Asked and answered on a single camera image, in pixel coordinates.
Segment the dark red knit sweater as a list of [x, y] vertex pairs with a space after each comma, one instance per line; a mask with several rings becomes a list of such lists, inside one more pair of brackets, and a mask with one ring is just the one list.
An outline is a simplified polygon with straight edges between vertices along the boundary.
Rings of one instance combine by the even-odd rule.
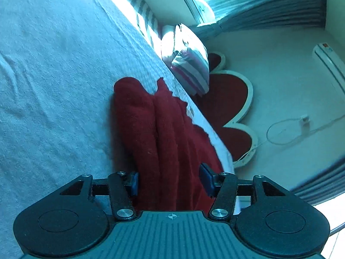
[[153, 95], [132, 77], [117, 81], [114, 94], [117, 130], [139, 174], [136, 209], [208, 212], [213, 200], [199, 166], [219, 173], [222, 165], [208, 134], [187, 115], [187, 103], [162, 78]]

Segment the red heart-shaped headboard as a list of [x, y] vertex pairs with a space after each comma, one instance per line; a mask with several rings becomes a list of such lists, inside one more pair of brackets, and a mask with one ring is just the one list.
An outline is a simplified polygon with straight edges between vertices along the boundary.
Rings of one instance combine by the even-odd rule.
[[241, 120], [253, 102], [252, 83], [241, 73], [226, 69], [225, 55], [208, 54], [209, 92], [194, 102], [232, 155], [234, 168], [250, 162], [259, 146], [254, 130]]

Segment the blue curtain far right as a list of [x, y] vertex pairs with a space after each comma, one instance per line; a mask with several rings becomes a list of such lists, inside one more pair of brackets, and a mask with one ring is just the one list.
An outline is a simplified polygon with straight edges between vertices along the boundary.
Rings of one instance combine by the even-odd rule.
[[312, 206], [344, 194], [344, 156], [291, 190]]

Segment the striped pillow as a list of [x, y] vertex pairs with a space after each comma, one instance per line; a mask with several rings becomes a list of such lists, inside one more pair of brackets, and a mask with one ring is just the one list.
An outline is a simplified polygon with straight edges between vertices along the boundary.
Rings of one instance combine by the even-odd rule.
[[161, 57], [189, 95], [203, 96], [208, 93], [208, 53], [189, 27], [184, 24], [163, 26]]

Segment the white floral bed sheet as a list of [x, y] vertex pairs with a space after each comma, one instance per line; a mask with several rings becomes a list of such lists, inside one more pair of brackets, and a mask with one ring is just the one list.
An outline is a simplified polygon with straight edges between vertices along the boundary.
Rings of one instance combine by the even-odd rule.
[[13, 222], [25, 208], [87, 173], [127, 165], [111, 118], [113, 86], [163, 78], [188, 104], [222, 167], [232, 157], [135, 27], [127, 0], [1, 0], [1, 257], [19, 258]]

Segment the white air conditioner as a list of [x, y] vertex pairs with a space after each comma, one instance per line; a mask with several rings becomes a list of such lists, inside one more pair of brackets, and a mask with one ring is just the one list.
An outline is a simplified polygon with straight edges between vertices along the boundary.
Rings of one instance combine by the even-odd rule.
[[317, 44], [312, 53], [315, 61], [326, 70], [333, 86], [344, 96], [344, 62], [328, 43]]

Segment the striped bed sheet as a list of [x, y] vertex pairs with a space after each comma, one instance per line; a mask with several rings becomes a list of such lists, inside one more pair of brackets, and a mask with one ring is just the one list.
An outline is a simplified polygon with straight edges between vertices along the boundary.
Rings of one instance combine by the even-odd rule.
[[135, 20], [131, 24], [142, 34], [147, 43], [161, 58], [161, 26], [155, 14], [145, 0], [126, 0], [133, 9]]

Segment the blue curtain right of window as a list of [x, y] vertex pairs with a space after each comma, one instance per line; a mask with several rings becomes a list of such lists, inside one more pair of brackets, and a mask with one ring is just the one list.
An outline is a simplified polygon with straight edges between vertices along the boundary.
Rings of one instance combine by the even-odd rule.
[[255, 0], [231, 11], [220, 20], [193, 28], [202, 39], [221, 33], [275, 27], [325, 27], [327, 0]]

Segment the wall power outlet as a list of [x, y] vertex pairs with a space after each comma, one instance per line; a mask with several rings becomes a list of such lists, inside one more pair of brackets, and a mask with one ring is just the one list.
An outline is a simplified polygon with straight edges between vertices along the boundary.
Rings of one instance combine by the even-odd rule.
[[299, 123], [300, 123], [301, 126], [310, 124], [310, 117], [309, 117], [309, 115], [307, 115], [307, 114], [302, 115], [299, 118]]

